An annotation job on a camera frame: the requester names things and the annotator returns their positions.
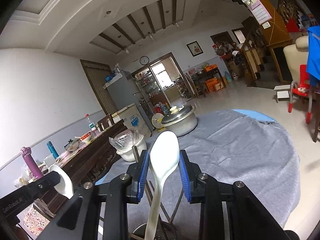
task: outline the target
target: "small fan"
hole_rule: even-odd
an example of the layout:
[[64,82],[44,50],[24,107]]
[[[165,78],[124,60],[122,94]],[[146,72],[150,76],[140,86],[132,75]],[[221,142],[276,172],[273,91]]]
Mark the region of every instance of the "small fan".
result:
[[151,119],[151,122],[153,124],[154,127],[156,128],[162,128],[162,126],[160,125],[162,118],[164,117],[163,114],[161,113],[155,113]]

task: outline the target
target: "metal screw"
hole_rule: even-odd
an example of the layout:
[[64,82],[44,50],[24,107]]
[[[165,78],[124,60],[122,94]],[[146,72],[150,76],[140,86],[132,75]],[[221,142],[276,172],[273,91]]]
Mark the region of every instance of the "metal screw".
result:
[[120,179],[122,179],[122,180],[126,180],[126,179],[129,179],[129,178],[130,178],[130,176],[127,173],[123,173],[123,174],[120,175]]
[[93,186],[92,182],[86,182],[86,183],[83,184],[83,187],[84,187],[85,189],[92,188],[92,186]]
[[198,175],[198,177],[199,177],[199,179],[207,179],[207,178],[208,178],[208,174],[206,174],[206,173],[200,173],[200,174]]
[[237,187],[244,187],[244,183],[241,180],[236,181],[236,186]]

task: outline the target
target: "gray tablecloth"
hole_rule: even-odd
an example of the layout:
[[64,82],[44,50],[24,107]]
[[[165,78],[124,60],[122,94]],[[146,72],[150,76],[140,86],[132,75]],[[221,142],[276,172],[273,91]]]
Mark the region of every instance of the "gray tablecloth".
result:
[[[200,115],[197,127],[178,138],[189,160],[218,181],[232,184],[242,180],[283,227],[300,200],[299,157],[290,135],[279,123],[261,123],[232,110]],[[151,147],[157,136],[146,140]],[[126,172],[128,163],[113,164],[104,182]],[[154,182],[152,173],[148,180]],[[172,214],[182,188],[177,168],[164,185],[162,203]],[[147,222],[150,207],[144,195],[139,205],[128,205],[129,231]],[[174,219],[177,230],[196,239],[200,205],[182,198]]]

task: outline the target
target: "ceiling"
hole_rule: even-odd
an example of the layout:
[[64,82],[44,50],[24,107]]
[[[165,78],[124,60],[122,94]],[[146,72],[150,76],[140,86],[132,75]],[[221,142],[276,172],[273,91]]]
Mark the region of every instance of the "ceiling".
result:
[[132,12],[97,35],[92,44],[118,54],[148,35],[183,20],[186,0],[158,0]]
[[0,49],[44,49],[113,64],[124,47],[150,44],[148,33],[161,39],[214,15],[219,1],[23,0],[0,35]]

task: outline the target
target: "wall clock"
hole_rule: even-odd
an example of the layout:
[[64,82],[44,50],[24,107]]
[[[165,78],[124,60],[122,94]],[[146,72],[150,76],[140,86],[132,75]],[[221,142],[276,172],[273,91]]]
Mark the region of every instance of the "wall clock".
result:
[[147,64],[149,63],[149,58],[148,58],[147,56],[142,56],[142,57],[140,58],[140,63],[141,63],[142,65],[147,65]]

